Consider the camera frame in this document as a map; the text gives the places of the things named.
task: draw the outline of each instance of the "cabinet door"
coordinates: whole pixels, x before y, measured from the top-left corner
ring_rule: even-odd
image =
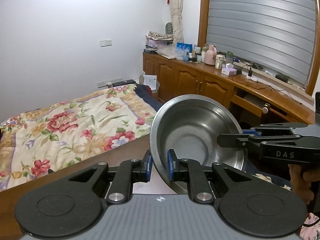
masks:
[[[200,82],[200,95],[212,98],[229,108],[234,86],[214,77],[203,75]]]
[[[155,75],[156,72],[156,62],[143,56],[143,71],[146,75]]]
[[[165,102],[174,97],[174,92],[172,91],[174,66],[174,64],[163,62],[159,62],[157,65],[156,75],[160,83],[159,98]]]
[[[174,79],[175,96],[198,94],[201,73],[177,65],[177,73]]]

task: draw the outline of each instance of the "bowl rim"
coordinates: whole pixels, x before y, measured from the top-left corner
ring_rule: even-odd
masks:
[[[238,132],[242,133],[242,129],[241,129],[239,123],[234,118],[234,116],[229,112],[229,110],[226,109],[222,104],[218,103],[217,101],[215,101],[211,98],[201,96],[201,95],[182,95],[182,96],[178,96],[178,97],[175,97],[175,98],[169,100],[163,106],[161,106],[161,108],[156,113],[156,115],[153,119],[153,122],[151,124],[151,128],[150,128],[150,134],[149,134],[150,152],[151,152],[151,156],[153,159],[154,167],[158,171],[162,180],[171,189],[173,189],[175,192],[180,193],[180,194],[187,194],[187,191],[185,189],[183,189],[181,187],[181,185],[179,185],[179,183],[177,184],[177,182],[172,182],[169,180],[169,175],[167,173],[166,168],[162,164],[160,152],[158,151],[158,147],[157,147],[157,131],[158,131],[161,119],[163,118],[163,116],[166,114],[166,112],[172,106],[174,106],[175,104],[180,103],[182,101],[191,100],[191,99],[206,101],[208,103],[213,104],[214,106],[217,106],[222,111],[224,111],[228,115],[228,117],[233,121],[233,123],[236,125],[236,128],[238,129]],[[242,162],[242,166],[241,166],[242,171],[245,169],[246,161],[247,161],[246,154],[245,154],[245,151],[243,151],[243,162]]]

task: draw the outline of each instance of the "bed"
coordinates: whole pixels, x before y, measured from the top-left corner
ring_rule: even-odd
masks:
[[[161,104],[131,84],[22,113],[0,126],[0,192],[147,135]]]

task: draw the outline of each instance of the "circular pad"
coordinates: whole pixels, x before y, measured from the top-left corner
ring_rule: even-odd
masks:
[[[252,236],[281,237],[297,232],[305,220],[306,205],[294,193],[271,186],[261,190],[235,186],[222,197],[220,214],[230,226]]]
[[[25,194],[15,207],[21,228],[39,238],[63,238],[90,227],[102,213],[101,200],[91,190],[76,186],[61,191],[39,188]]]
[[[66,195],[51,195],[39,200],[38,210],[47,216],[62,216],[75,206],[73,198]]]
[[[262,216],[273,216],[284,209],[284,203],[280,198],[268,194],[249,197],[247,206],[252,212]]]

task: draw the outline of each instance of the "paper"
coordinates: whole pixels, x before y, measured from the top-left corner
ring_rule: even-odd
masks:
[[[144,80],[143,80],[144,85],[149,86],[151,90],[157,89],[157,76],[143,75],[143,77],[144,77]]]

